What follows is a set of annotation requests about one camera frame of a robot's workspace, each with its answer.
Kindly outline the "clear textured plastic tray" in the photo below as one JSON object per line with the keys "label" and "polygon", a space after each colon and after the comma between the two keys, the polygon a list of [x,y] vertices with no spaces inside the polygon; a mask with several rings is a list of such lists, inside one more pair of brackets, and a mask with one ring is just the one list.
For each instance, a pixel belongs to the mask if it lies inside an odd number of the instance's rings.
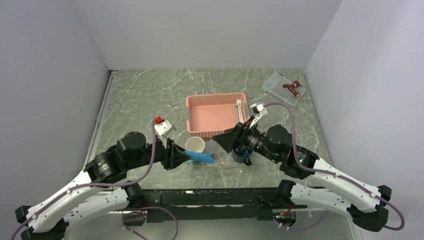
{"label": "clear textured plastic tray", "polygon": [[[205,140],[204,153],[208,153],[206,146],[211,138]],[[237,163],[233,160],[232,153],[225,152],[220,146],[217,155],[213,158],[214,163],[194,162],[191,164],[194,168],[207,168],[207,169],[227,169],[227,168],[241,168],[245,164]]]}

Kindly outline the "dark blue mug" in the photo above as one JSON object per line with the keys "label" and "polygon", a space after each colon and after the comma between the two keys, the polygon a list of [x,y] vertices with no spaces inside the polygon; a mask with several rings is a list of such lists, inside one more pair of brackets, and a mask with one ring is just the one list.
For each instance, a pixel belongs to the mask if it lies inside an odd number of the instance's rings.
{"label": "dark blue mug", "polygon": [[250,166],[252,161],[250,159],[253,150],[250,148],[244,148],[243,150],[236,151],[235,149],[232,151],[232,158],[236,163],[245,164],[246,166]]}

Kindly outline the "light blue mug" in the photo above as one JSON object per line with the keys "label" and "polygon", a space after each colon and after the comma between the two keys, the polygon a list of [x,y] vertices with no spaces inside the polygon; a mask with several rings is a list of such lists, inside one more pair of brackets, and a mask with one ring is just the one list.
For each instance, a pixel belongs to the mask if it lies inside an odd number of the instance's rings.
{"label": "light blue mug", "polygon": [[185,149],[191,152],[203,153],[205,146],[205,141],[198,136],[192,136],[185,142]]}

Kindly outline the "blue toothpaste tube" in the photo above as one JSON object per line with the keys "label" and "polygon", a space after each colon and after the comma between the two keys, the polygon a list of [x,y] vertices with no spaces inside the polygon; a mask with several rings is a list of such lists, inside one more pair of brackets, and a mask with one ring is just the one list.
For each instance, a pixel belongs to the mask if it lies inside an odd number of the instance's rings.
{"label": "blue toothpaste tube", "polygon": [[187,164],[192,164],[194,162],[203,162],[203,163],[211,163],[215,162],[213,156],[209,153],[201,153],[185,150],[184,153],[189,156],[189,160]]}

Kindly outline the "pink plastic perforated basket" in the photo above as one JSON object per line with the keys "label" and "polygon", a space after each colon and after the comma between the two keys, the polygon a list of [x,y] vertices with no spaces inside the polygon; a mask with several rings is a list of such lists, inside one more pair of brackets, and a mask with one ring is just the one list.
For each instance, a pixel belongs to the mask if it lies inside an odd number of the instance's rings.
{"label": "pink plastic perforated basket", "polygon": [[[211,138],[233,128],[237,123],[235,102],[248,103],[242,92],[190,95],[186,97],[188,108],[187,132],[191,136]],[[244,120],[249,117],[244,110]]]}

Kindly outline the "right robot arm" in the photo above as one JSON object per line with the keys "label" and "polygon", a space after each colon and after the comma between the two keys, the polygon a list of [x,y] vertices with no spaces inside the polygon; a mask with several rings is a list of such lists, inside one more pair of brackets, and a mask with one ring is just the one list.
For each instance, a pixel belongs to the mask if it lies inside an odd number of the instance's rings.
{"label": "right robot arm", "polygon": [[321,208],[345,216],[370,232],[387,227],[389,211],[386,205],[392,194],[388,186],[372,186],[350,178],[316,153],[296,145],[292,134],[280,124],[263,134],[256,127],[238,123],[212,139],[228,153],[249,148],[280,164],[279,169],[285,175],[320,186],[312,188],[282,180],[275,194],[280,207],[306,205]]}

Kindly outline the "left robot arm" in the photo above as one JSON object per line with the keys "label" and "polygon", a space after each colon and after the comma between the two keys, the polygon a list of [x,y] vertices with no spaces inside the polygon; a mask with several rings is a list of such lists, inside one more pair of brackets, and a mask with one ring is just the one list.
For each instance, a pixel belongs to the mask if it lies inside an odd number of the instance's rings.
{"label": "left robot arm", "polygon": [[191,159],[188,151],[170,138],[156,132],[152,136],[152,143],[147,143],[144,134],[127,133],[51,197],[34,206],[18,207],[15,216],[20,226],[11,238],[20,234],[23,240],[61,240],[78,221],[145,207],[139,182],[153,164],[172,170]]}

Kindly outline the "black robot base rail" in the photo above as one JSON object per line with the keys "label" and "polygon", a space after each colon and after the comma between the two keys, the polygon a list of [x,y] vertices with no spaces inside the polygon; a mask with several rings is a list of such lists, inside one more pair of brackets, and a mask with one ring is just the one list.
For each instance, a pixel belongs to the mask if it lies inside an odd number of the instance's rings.
{"label": "black robot base rail", "polygon": [[184,220],[255,219],[271,221],[296,206],[276,187],[142,189],[123,210],[143,208],[147,223]]}

